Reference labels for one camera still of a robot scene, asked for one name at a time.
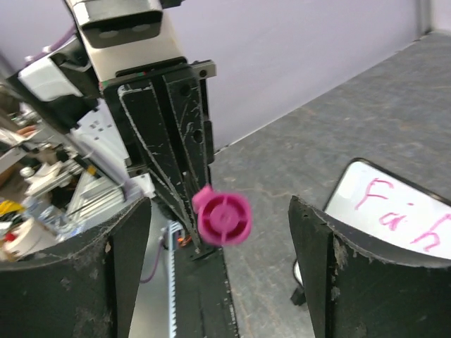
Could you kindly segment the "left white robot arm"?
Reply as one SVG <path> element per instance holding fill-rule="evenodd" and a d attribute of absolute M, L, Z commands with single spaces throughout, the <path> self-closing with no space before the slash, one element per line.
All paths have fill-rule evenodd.
<path fill-rule="evenodd" d="M 194 245 L 202 248 L 192 198 L 211 181 L 214 146 L 206 79 L 215 75 L 213 61 L 188 63 L 178 56 L 144 62 L 99 81 L 85 44 L 74 37 L 35 59 L 9 82 L 65 136 L 103 99 L 129 161 L 109 164 L 105 151 L 83 139 L 75 141 L 78 161 L 84 168 L 96 168 L 122 191 L 130 187 L 132 177 L 149 174 L 157 197 L 181 221 Z"/>

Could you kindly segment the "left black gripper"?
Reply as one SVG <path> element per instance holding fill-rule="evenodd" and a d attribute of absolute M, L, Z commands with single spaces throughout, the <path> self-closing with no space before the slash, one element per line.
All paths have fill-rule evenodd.
<path fill-rule="evenodd" d="M 214 161 L 214 147 L 203 79 L 216 76 L 216 63 L 210 59 L 189 63 L 186 58 L 172 58 L 119 70 L 115 77 L 100 82 L 100 91 L 151 75 L 164 75 L 181 142 L 182 171 L 191 195 L 196 194 L 211 183 L 210 165 Z M 195 217 L 188 201 L 187 187 L 153 86 L 148 84 L 143 88 L 134 88 L 130 84 L 123 84 L 118 88 L 118 96 L 140 144 L 153 164 L 152 170 L 166 184 L 169 195 L 177 201 L 192 242 L 197 244 Z"/>

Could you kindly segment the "white whiteboard black frame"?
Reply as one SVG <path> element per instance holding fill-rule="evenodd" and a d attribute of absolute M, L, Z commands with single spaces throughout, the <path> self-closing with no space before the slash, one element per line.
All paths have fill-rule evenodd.
<path fill-rule="evenodd" d="M 340 269 L 352 258 L 450 268 L 450 200 L 365 158 L 349 162 L 323 208 L 298 203 L 314 233 L 332 237 Z"/>

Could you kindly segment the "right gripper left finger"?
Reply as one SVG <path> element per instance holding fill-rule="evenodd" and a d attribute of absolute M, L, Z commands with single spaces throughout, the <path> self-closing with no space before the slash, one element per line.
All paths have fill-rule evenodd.
<path fill-rule="evenodd" d="M 128 337 L 152 205 L 16 262 L 1 263 L 2 337 Z"/>

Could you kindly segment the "magenta whiteboard marker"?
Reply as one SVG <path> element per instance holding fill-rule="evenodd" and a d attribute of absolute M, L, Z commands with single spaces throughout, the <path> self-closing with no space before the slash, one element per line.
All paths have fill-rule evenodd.
<path fill-rule="evenodd" d="M 218 192 L 207 185 L 192 197 L 199 236 L 214 246 L 243 243 L 252 231 L 252 208 L 238 193 Z"/>

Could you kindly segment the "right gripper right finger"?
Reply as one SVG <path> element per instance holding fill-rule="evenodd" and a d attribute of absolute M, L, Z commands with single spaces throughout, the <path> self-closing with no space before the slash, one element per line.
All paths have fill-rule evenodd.
<path fill-rule="evenodd" d="M 449 337 L 450 262 L 384 242 L 290 200 L 290 231 L 317 337 Z"/>

